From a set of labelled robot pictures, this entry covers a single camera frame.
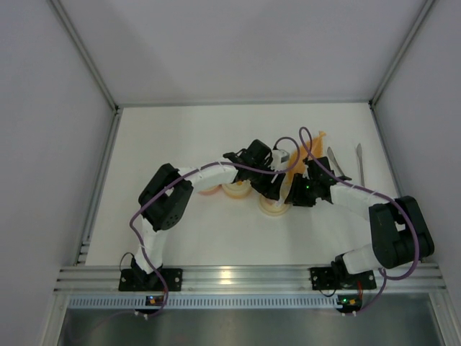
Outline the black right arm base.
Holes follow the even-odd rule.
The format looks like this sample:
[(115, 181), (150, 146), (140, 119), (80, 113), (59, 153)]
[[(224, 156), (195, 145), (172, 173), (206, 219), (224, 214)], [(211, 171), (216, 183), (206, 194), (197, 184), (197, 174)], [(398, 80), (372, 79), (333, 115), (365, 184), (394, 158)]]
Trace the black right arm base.
[(309, 269), (313, 290), (374, 290), (377, 287), (373, 271), (349, 274), (333, 267), (312, 267)]

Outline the cream lid with orange handle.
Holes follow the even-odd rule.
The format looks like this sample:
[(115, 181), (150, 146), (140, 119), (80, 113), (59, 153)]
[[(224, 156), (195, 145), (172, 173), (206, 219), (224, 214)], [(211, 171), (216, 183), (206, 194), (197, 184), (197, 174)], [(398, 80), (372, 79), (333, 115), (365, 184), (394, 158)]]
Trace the cream lid with orange handle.
[(252, 191), (251, 184), (249, 182), (235, 182), (232, 184), (223, 184), (221, 185), (223, 192), (227, 194), (245, 194)]

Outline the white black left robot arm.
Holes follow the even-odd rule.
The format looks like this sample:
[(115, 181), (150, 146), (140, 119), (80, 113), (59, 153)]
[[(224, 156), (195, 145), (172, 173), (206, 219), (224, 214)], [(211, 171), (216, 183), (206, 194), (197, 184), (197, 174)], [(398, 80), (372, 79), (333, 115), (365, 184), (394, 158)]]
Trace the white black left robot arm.
[(202, 167), (162, 165), (139, 195), (140, 210), (130, 220), (139, 241), (128, 270), (134, 284), (150, 290), (160, 281), (168, 230), (181, 220), (193, 193), (244, 182), (263, 197), (279, 200), (289, 160), (287, 151), (254, 140), (248, 148), (225, 153)]

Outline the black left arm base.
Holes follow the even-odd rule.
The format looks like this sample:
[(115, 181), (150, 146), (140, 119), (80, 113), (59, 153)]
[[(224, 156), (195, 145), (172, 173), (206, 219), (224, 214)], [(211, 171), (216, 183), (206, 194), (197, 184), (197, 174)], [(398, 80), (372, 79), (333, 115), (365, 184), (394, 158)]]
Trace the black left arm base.
[(120, 275), (118, 291), (151, 292), (163, 291), (165, 288), (171, 292), (182, 290), (183, 269), (175, 267), (161, 268), (159, 273), (163, 277), (166, 286), (164, 286), (161, 279), (154, 272), (145, 274), (133, 268), (124, 269)]

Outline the cream lid with pink handle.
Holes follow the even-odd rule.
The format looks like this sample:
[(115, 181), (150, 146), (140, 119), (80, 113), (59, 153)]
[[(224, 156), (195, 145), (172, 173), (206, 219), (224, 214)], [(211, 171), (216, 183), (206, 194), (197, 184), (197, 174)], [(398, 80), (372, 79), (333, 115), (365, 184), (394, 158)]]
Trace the cream lid with pink handle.
[(289, 210), (289, 205), (280, 202), (279, 200), (270, 200), (264, 196), (259, 197), (259, 210), (270, 217), (279, 217)]

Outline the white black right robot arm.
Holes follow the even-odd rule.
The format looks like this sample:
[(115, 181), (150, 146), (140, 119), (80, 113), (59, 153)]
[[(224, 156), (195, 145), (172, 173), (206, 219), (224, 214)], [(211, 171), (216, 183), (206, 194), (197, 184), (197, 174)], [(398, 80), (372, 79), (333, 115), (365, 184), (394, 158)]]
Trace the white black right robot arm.
[(323, 200), (369, 224), (370, 243), (336, 256), (331, 263), (339, 282), (373, 270), (388, 280), (404, 280), (421, 259), (434, 253), (434, 241), (415, 198), (391, 198), (356, 185), (350, 177), (335, 175), (326, 157), (304, 164), (303, 172), (293, 175), (287, 204), (312, 208)]

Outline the stainless steel tongs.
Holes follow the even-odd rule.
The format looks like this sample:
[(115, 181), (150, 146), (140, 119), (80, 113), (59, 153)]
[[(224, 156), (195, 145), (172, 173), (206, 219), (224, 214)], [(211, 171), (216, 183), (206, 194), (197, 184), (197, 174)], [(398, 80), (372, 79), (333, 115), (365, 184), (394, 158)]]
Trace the stainless steel tongs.
[(364, 154), (361, 143), (358, 143), (353, 148), (352, 156), (348, 156), (346, 158), (341, 156), (340, 160), (336, 158), (336, 153), (330, 146), (327, 147), (326, 153), (331, 163), (338, 169), (338, 172), (341, 175), (345, 175), (346, 173), (355, 174), (359, 185), (362, 187), (366, 186), (364, 174)]

